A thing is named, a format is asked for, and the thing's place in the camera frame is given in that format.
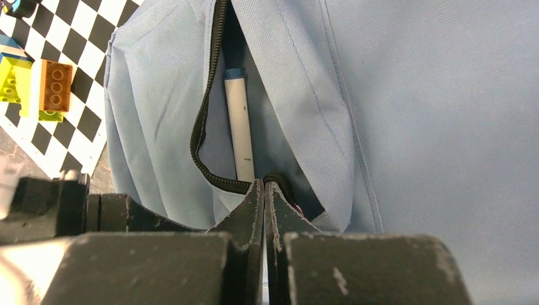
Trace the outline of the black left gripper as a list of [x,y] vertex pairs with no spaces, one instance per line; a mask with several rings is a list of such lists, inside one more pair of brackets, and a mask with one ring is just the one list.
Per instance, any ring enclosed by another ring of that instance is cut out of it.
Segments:
[[198,232],[143,207],[127,194],[89,194],[90,176],[64,170],[54,180],[19,179],[1,245],[76,236],[85,232]]

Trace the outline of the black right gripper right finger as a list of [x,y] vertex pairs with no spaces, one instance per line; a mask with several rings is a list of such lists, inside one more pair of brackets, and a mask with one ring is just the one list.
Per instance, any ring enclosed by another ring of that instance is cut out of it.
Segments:
[[428,235],[321,233],[264,185],[270,304],[470,304],[448,248]]

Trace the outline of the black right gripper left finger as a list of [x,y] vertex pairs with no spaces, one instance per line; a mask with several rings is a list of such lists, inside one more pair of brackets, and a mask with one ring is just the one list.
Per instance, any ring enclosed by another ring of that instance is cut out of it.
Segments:
[[198,232],[89,232],[65,252],[44,304],[261,304],[263,183]]

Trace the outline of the blue student backpack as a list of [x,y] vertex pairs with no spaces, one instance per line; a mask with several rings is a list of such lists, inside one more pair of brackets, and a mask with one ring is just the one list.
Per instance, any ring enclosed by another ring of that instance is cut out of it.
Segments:
[[476,304],[538,303],[537,1],[144,1],[106,60],[113,180],[150,210],[208,229],[244,198],[240,68],[255,176],[316,227],[438,236]]

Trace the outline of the blue white marker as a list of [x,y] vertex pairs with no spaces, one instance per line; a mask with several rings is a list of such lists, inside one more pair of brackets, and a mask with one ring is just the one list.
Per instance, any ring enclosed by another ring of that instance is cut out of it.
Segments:
[[235,157],[236,176],[240,181],[253,182],[255,175],[247,105],[247,89],[245,75],[240,68],[225,70],[224,88]]

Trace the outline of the orange yellow toy block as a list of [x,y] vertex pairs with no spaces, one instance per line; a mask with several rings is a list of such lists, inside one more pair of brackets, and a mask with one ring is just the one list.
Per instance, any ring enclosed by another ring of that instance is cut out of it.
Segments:
[[69,64],[41,60],[38,121],[63,122],[71,105],[72,72]]

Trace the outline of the green toy block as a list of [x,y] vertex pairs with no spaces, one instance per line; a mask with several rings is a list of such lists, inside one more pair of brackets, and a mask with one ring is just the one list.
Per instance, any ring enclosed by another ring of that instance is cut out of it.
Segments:
[[1,101],[20,104],[19,115],[30,116],[32,62],[13,57],[1,59]]

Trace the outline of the black white chessboard mat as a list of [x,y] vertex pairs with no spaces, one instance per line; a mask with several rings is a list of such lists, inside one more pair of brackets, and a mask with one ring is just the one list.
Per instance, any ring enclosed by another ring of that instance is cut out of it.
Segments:
[[1,128],[49,177],[93,173],[106,144],[104,70],[112,33],[140,1],[38,1],[1,14],[1,37],[30,57],[1,69]]

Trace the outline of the blue white toy block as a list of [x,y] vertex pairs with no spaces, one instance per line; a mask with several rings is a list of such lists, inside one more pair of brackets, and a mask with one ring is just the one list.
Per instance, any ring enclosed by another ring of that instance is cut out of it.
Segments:
[[1,54],[3,56],[26,57],[24,49],[12,37],[4,34],[1,34]]

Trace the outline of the blue owl toy figure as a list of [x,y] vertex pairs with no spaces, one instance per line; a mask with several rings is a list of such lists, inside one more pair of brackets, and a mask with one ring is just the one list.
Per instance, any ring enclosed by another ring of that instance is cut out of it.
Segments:
[[17,19],[30,18],[39,3],[37,0],[1,0],[1,11]]

